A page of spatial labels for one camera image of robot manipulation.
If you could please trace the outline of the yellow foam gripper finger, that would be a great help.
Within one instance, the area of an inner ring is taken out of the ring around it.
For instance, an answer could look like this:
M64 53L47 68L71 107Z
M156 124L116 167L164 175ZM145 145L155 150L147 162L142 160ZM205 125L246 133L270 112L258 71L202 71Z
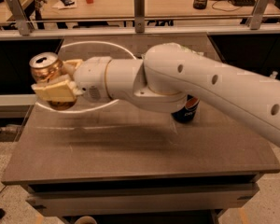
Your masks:
M35 94L47 102L74 102L83 92L69 75L63 75L45 83L32 85Z
M82 63L81 59L63 61L63 73L71 77Z

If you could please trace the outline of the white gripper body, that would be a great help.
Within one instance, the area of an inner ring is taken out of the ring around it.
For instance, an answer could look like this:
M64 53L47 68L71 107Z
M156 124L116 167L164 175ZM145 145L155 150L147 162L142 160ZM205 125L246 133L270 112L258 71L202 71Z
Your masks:
M74 80L83 97L91 103L111 101L105 84L105 71L111 57L92 57L84 61L74 73Z

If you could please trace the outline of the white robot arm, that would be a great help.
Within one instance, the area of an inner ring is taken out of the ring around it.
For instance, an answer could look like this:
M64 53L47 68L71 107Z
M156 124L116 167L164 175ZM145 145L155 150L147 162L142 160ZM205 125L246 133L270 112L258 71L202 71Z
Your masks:
M243 122L280 147L280 80L220 63L176 43L149 49L142 59L92 57L61 62L54 53L31 61L35 94L53 103L125 100L174 113L189 95Z

